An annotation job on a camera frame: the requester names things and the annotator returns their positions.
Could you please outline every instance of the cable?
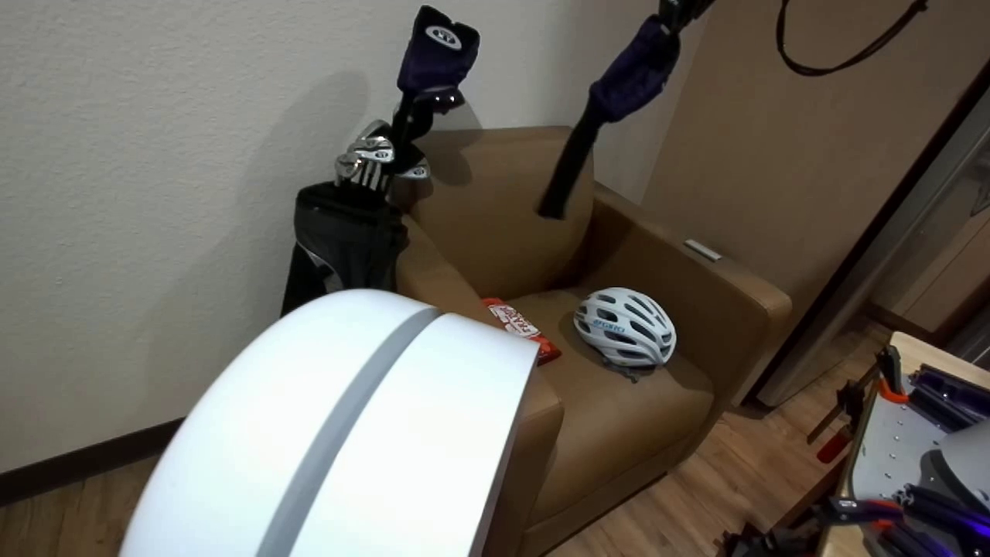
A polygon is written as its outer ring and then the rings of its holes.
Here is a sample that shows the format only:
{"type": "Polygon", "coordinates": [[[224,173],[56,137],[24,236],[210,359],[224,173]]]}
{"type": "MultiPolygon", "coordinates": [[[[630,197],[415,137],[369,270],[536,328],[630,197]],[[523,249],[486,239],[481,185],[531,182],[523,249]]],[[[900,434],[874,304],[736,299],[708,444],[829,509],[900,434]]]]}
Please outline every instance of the cable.
{"type": "Polygon", "coordinates": [[[853,51],[850,59],[834,66],[834,68],[817,68],[817,66],[801,66],[795,62],[788,51],[786,51],[786,10],[788,10],[793,0],[780,0],[780,13],[778,13],[778,51],[780,59],[786,62],[786,68],[793,68],[795,74],[801,78],[828,78],[828,74],[835,74],[835,70],[845,70],[845,68],[853,68],[860,66],[865,59],[876,55],[878,48],[884,48],[920,13],[928,10],[925,0],[912,0],[900,19],[882,32],[874,43],[868,43],[860,51],[853,51]]]}

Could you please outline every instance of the wooden floor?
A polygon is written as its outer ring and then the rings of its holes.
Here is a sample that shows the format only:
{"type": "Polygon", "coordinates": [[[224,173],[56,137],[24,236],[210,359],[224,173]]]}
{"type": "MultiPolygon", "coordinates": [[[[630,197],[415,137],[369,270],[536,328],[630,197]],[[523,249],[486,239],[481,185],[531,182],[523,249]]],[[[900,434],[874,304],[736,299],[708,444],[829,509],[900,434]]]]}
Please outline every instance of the wooden floor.
{"type": "MultiPolygon", "coordinates": [[[[700,451],[552,557],[716,555],[745,519],[773,526],[828,467],[806,434],[829,412],[884,341],[878,328],[838,336],[845,363],[764,418],[725,414],[700,451]]],[[[0,557],[111,557],[155,457],[0,507],[0,557]]]]}

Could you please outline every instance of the bicycle helmet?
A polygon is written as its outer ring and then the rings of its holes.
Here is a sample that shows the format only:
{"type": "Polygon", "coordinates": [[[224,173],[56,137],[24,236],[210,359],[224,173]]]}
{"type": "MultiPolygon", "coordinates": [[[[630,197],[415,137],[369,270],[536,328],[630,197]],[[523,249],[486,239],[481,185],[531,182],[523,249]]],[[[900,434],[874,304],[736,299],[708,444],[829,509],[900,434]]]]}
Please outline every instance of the bicycle helmet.
{"type": "Polygon", "coordinates": [[[676,356],[679,330],[668,313],[632,288],[593,292],[576,310],[579,335],[616,367],[655,367],[676,356]]]}

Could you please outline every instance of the brown armchair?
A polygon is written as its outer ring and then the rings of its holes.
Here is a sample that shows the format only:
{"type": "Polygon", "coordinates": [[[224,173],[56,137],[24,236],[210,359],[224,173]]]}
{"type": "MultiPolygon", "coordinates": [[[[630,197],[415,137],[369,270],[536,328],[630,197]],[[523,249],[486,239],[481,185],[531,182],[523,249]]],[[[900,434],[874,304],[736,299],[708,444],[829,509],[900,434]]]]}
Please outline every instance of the brown armchair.
{"type": "Polygon", "coordinates": [[[546,555],[679,467],[773,356],[788,298],[739,263],[705,260],[584,166],[566,218],[536,217],[566,130],[434,132],[434,197],[409,217],[400,292],[493,322],[505,298],[565,356],[532,374],[493,517],[488,555],[546,555]],[[630,381],[571,316],[608,283],[655,298],[679,356],[630,381]]]}

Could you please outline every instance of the chair armrest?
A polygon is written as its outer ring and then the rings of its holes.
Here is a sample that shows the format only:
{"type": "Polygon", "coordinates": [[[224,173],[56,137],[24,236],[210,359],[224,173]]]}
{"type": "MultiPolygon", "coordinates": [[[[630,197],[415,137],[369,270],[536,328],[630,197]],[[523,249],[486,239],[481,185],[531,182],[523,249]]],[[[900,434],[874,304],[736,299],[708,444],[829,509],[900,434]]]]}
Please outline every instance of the chair armrest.
{"type": "Polygon", "coordinates": [[[599,189],[579,252],[588,288],[630,283],[676,320],[679,353],[716,383],[720,404],[739,404],[783,343],[793,299],[768,277],[708,260],[626,197],[599,189]]]}
{"type": "MultiPolygon", "coordinates": [[[[481,295],[439,252],[432,236],[415,218],[407,218],[407,228],[409,246],[400,252],[395,267],[400,295],[498,328],[497,316],[481,304],[481,295]]],[[[515,555],[520,545],[553,454],[560,422],[565,403],[536,367],[520,404],[515,451],[502,478],[486,555],[515,555]]]]}

